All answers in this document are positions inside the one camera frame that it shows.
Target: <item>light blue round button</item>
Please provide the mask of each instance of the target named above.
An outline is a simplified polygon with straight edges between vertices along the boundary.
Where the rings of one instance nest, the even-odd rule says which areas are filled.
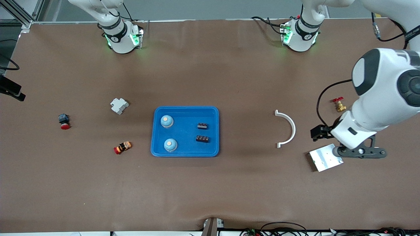
[[[164,115],[160,119],[160,124],[165,128],[169,128],[173,125],[173,118],[170,115]]]
[[[178,147],[178,144],[174,139],[167,139],[165,141],[164,147],[166,151],[172,152]]]

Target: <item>white curved handle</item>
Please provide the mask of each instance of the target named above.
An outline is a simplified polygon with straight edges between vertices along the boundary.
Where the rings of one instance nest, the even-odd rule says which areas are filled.
[[[280,112],[278,112],[278,110],[276,110],[274,112],[274,114],[276,116],[280,116],[280,117],[285,118],[290,123],[290,125],[291,125],[291,137],[287,141],[285,141],[285,142],[279,142],[279,143],[277,143],[277,148],[280,148],[283,144],[286,144],[286,143],[290,142],[294,138],[294,135],[296,134],[296,125],[294,124],[294,122],[290,118],[290,116],[288,116],[288,115],[286,115],[284,113],[280,113]]]

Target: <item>blue tray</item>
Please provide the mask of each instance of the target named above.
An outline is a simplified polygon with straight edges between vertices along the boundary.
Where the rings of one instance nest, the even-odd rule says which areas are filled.
[[[173,125],[164,128],[160,118],[170,115]],[[207,129],[198,129],[198,123],[207,123]],[[208,136],[209,142],[197,142],[197,135]],[[175,139],[178,147],[168,152],[165,140]],[[214,157],[219,153],[219,110],[213,106],[158,107],[153,118],[151,153],[156,157]]]

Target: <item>silver metal plate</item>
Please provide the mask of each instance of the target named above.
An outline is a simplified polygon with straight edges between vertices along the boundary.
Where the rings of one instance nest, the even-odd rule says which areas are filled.
[[[331,167],[343,164],[343,159],[341,157],[334,156],[334,148],[335,145],[330,144],[309,152],[309,155],[311,156],[312,161],[314,162],[318,171],[323,171]]]

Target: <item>table surface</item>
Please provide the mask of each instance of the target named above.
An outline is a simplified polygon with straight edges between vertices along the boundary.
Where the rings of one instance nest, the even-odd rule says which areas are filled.
[[[378,22],[383,38],[400,33]],[[306,155],[335,142],[310,138],[322,89],[349,79],[368,50],[399,49],[402,39],[377,41],[369,19],[325,20],[317,43],[297,53],[260,21],[143,26],[143,49],[126,55],[108,49],[95,24],[33,25],[21,36],[13,55],[21,69],[7,77],[26,100],[0,96],[2,232],[197,230],[208,217],[227,228],[419,228],[419,116],[378,133],[383,160],[346,158],[316,172]],[[329,102],[339,96],[348,107],[357,98],[351,83],[326,92],[328,123],[340,115]],[[110,109],[116,97],[130,103],[122,115]],[[216,106],[219,155],[152,156],[153,113],[163,105]],[[276,109],[297,126],[280,149],[291,128]],[[133,147],[115,155],[123,141]]]

